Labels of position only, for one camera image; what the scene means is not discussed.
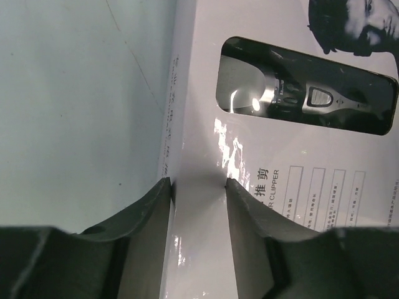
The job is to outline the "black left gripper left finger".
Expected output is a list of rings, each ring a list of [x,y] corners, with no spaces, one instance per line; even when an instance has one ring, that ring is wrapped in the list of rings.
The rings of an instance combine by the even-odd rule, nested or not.
[[[171,182],[73,234],[54,226],[1,227],[2,298],[158,298]]]

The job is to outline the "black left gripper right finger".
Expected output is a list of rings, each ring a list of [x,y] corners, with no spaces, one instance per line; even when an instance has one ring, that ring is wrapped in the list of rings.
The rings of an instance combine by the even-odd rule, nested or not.
[[[239,298],[397,298],[398,229],[317,232],[267,207],[235,179],[226,203]]]

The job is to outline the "white box with black tray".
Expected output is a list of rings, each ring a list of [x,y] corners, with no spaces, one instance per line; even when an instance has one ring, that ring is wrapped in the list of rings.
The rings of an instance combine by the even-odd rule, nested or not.
[[[228,113],[216,84],[232,37],[398,82],[397,1],[178,1],[158,171],[173,200],[162,298],[239,298],[228,179],[317,232],[398,229],[398,98],[385,135]]]

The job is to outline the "silver black hair clipper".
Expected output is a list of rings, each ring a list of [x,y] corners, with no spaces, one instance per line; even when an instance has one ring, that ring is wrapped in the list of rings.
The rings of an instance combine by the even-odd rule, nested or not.
[[[216,101],[228,113],[385,135],[397,98],[386,75],[240,37],[221,49]]]

